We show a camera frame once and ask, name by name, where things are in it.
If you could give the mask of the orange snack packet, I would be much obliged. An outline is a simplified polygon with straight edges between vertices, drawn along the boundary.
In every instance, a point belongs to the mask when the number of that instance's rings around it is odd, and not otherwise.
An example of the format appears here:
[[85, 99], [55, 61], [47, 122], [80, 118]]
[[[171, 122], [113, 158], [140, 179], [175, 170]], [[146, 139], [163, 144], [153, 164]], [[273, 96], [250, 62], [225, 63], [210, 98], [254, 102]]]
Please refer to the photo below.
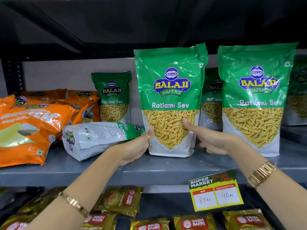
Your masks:
[[70, 105], [75, 113], [68, 125], [93, 122], [98, 113], [93, 113], [92, 108], [98, 105], [100, 96], [97, 91], [68, 90], [66, 99], [56, 99], [53, 104]]
[[50, 146], [76, 112], [70, 105], [43, 103], [0, 114], [0, 168], [44, 165]]
[[15, 106], [15, 95], [0, 98], [0, 116], [9, 112]]
[[67, 89], [22, 91], [15, 97], [15, 105], [52, 104], [58, 99], [65, 99]]

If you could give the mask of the person's right forearm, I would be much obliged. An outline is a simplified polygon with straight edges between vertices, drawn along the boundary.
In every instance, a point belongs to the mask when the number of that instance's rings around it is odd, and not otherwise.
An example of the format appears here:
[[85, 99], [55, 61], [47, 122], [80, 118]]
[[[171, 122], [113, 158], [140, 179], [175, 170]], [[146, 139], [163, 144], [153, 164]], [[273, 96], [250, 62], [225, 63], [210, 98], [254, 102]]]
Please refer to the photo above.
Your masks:
[[[259, 179], [256, 172], [269, 164], [240, 137], [229, 135], [225, 148], [246, 178]], [[307, 230], [307, 190], [301, 185], [275, 167], [255, 188], [287, 230]]]

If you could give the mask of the person's left forearm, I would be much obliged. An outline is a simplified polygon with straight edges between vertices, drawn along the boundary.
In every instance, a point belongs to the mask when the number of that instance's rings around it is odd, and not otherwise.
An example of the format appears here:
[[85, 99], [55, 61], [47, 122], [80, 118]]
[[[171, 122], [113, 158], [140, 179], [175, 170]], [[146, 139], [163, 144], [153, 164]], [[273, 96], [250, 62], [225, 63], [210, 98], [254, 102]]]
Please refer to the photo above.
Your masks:
[[80, 209], [94, 207], [118, 163], [115, 153], [106, 150], [24, 230], [79, 230], [86, 219]]

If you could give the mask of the green snack packet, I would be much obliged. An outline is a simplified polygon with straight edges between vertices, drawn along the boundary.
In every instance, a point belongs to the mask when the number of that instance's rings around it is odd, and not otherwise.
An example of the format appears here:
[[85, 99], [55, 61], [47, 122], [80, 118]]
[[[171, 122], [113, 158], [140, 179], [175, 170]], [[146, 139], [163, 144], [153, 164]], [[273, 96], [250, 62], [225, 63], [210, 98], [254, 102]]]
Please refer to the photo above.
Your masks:
[[307, 54], [294, 57], [282, 124], [307, 125]]
[[103, 153], [109, 147], [139, 137], [141, 125], [118, 122], [90, 122], [63, 127], [62, 141], [67, 153], [83, 161]]
[[202, 89], [199, 125], [222, 131], [222, 86], [218, 68], [206, 68]]
[[199, 122], [206, 44], [134, 50], [134, 58], [144, 127], [154, 129], [150, 155], [190, 157], [196, 134], [184, 127], [182, 119]]
[[280, 127], [299, 42], [219, 46], [223, 132], [279, 156]]
[[129, 82], [131, 71], [119, 73], [92, 73], [91, 79], [100, 96], [99, 108], [102, 122], [130, 123]]

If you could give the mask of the yellow price tag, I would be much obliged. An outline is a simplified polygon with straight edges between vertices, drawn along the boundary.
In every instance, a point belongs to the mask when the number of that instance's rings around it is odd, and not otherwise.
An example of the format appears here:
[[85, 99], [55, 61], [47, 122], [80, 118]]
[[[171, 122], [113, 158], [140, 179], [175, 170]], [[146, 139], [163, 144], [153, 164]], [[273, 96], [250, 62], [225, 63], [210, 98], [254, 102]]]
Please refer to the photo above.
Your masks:
[[234, 169], [188, 181], [195, 212], [243, 205]]

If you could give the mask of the person's left hand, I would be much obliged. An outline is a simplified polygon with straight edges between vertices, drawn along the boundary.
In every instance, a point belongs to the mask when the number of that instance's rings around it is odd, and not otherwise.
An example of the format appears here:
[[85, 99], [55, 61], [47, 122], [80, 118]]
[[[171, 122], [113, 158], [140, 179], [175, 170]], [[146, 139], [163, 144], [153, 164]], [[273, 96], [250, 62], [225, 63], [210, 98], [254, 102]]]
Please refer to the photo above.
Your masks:
[[131, 141], [110, 147], [112, 152], [115, 153], [115, 159], [119, 161], [119, 166], [127, 165], [139, 159], [146, 152], [149, 144], [145, 140], [145, 133], [143, 132], [140, 137]]

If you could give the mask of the row of olive tea packets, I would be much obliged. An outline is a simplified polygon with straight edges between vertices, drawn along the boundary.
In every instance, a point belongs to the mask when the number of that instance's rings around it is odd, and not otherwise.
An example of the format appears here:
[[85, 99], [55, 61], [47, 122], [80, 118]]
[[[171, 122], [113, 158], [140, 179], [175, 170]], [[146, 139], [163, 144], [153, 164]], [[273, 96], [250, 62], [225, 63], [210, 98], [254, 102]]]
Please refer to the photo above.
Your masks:
[[[110, 186], [77, 230], [226, 230], [240, 216], [256, 215], [256, 229], [276, 229], [274, 216], [251, 188], [239, 186], [243, 203], [197, 211], [190, 193], [145, 193], [137, 186]], [[0, 188], [0, 230], [24, 230], [64, 187]]]

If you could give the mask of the person's right hand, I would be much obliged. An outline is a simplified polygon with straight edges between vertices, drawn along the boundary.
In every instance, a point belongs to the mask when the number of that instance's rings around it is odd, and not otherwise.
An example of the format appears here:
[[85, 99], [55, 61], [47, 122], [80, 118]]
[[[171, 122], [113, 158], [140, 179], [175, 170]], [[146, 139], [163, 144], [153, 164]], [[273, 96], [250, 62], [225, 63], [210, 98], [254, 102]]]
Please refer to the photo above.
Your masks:
[[234, 149], [237, 149], [237, 145], [240, 142], [238, 137], [214, 131], [201, 127], [200, 136], [197, 136], [201, 141], [201, 147], [206, 148], [206, 151], [210, 154], [222, 154], [231, 155]]

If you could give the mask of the grey metal shelf rack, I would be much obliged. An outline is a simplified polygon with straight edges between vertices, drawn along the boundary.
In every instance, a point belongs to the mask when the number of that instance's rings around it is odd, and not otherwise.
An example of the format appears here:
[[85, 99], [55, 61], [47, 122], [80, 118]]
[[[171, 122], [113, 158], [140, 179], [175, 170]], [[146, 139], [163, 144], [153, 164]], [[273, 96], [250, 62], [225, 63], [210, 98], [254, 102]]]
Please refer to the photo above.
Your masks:
[[[134, 50], [205, 42], [209, 66], [219, 46], [299, 42], [307, 53], [307, 0], [0, 0], [0, 68], [7, 94], [57, 88], [92, 90], [93, 72], [132, 72], [130, 120], [144, 125]], [[201, 150], [187, 158], [145, 153], [146, 135], [79, 162], [53, 144], [43, 166], [0, 168], [0, 186], [66, 186], [91, 208], [109, 185], [170, 186], [234, 168]]]

